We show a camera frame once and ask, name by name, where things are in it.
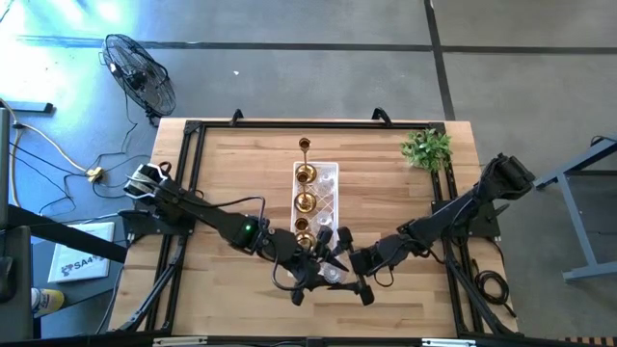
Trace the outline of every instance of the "potted plant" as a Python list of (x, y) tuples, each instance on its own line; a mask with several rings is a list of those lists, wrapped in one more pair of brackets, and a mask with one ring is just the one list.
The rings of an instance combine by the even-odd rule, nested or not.
[(452, 154), (450, 137), (435, 129), (410, 132), (409, 141), (401, 144), (401, 153), (411, 166), (437, 172)]

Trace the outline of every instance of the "metal stand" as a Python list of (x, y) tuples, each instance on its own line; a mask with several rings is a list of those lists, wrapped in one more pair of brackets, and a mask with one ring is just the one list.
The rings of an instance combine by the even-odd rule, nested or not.
[[(541, 190), (544, 187), (552, 183), (559, 183), (561, 192), (563, 193), (563, 199), (568, 206), (568, 212), (572, 219), (572, 224), (577, 232), (578, 242), (582, 247), (582, 252), (585, 255), (587, 266), (573, 269), (563, 273), (563, 279), (568, 280), (581, 280), (589, 279), (599, 276), (617, 274), (617, 261), (611, 261), (607, 263), (599, 264), (594, 255), (594, 251), (589, 243), (587, 237), (587, 230), (580, 217), (580, 212), (575, 202), (575, 198), (570, 189), (568, 182), (570, 175), (577, 175), (582, 169), (590, 166), (593, 163), (605, 158), (607, 155), (617, 151), (617, 142), (610, 139), (603, 139), (591, 146), (584, 153), (562, 166), (561, 168), (548, 173), (547, 175), (537, 179), (533, 182), (536, 189)], [(602, 171), (593, 171), (596, 175), (603, 175)], [(614, 175), (613, 173), (606, 172), (606, 175)]]

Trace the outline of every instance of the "wooden table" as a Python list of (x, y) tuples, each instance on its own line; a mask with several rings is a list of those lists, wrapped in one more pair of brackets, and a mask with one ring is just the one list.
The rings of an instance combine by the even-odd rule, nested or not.
[[(169, 161), (175, 166), (185, 121), (161, 121), (152, 163)], [(452, 138), (457, 188), (464, 193), (480, 174), (471, 126), (467, 121), (447, 121), (445, 127)], [(209, 129), (197, 188), (213, 203), (262, 195), (267, 199), (265, 214), (271, 225), (289, 228), (291, 170), (293, 162), (302, 158), (298, 149), (302, 136), (311, 140), (309, 161), (339, 165), (339, 225), (352, 230), (356, 247), (370, 246), (402, 223), (430, 214), (430, 176), (410, 169), (399, 152), (399, 144), (407, 137), (404, 130)], [(194, 147), (192, 144), (189, 158)], [(184, 187), (188, 186), (191, 165), (187, 163)], [(447, 196), (445, 184), (443, 191)], [(257, 214), (258, 203), (245, 202), (228, 210)], [(147, 236), (129, 250), (110, 328), (123, 323), (150, 291), (160, 243), (161, 237)], [(439, 242), (434, 249), (443, 254)], [(505, 275), (494, 245), (472, 239), (469, 251), (480, 269)], [(375, 294), (375, 303), (369, 307), (363, 307), (351, 292), (323, 288), (306, 292), (304, 303), (295, 307), (289, 293), (270, 282), (271, 272), (271, 263), (233, 250), (215, 230), (198, 223), (184, 261), (174, 334), (456, 335), (445, 269), (432, 258), (410, 256), (395, 268), (392, 287), (383, 288), (369, 280)], [(387, 273), (381, 276), (381, 282), (389, 281)], [(283, 270), (278, 277), (285, 284), (292, 283)], [(159, 324), (168, 289), (158, 310)], [(461, 298), (471, 326), (467, 296), (462, 294)], [(492, 309), (507, 327), (517, 329), (504, 307)]]

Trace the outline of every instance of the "electric fan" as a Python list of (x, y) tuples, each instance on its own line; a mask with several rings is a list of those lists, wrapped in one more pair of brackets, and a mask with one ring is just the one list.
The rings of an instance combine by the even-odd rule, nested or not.
[(102, 55), (124, 92), (146, 110), (150, 124), (172, 113), (175, 94), (167, 69), (139, 43), (126, 35), (108, 35)]

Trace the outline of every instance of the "concrete floor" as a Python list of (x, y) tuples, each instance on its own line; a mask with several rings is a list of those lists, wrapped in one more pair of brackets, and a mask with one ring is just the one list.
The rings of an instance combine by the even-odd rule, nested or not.
[[(604, 0), (433, 1), (443, 44), (500, 46), (617, 46), (617, 3)], [(115, 151), (129, 128), (121, 88), (98, 63), (98, 49), (30, 47), (7, 35), (101, 39), (123, 33), (137, 40), (266, 41), (430, 44), (419, 0), (49, 1), (16, 0), (0, 23), (0, 95), (51, 101), (52, 116), (22, 115), (56, 139), (78, 163)], [(156, 49), (174, 82), (173, 117), (366, 119), (376, 106), (397, 120), (443, 120), (432, 53), (222, 51)], [(586, 149), (596, 134), (617, 133), (614, 55), (445, 54), (457, 120), (470, 120), (481, 162), (500, 151), (517, 155), (537, 175)], [(140, 125), (129, 155), (150, 154), (155, 129), (129, 101)], [(63, 163), (30, 133), (38, 148)], [(27, 158), (56, 181), (62, 173)], [(120, 162), (107, 158), (107, 163)], [(113, 172), (112, 183), (134, 162)], [(607, 158), (606, 167), (617, 161)], [(18, 164), (18, 191), (35, 212), (62, 194)], [(47, 193), (38, 195), (39, 185)], [(58, 220), (87, 218), (130, 206), (128, 199), (94, 196), (80, 179), (70, 182), (77, 209)], [(119, 189), (109, 192), (110, 195)], [(53, 215), (70, 206), (43, 211)], [(616, 278), (566, 284), (561, 271), (583, 256), (555, 187), (532, 192), (501, 215), (502, 248), (520, 330), (531, 336), (616, 335)], [(600, 257), (614, 260), (617, 237), (603, 236)], [(92, 333), (109, 295), (43, 320), (43, 335)]]

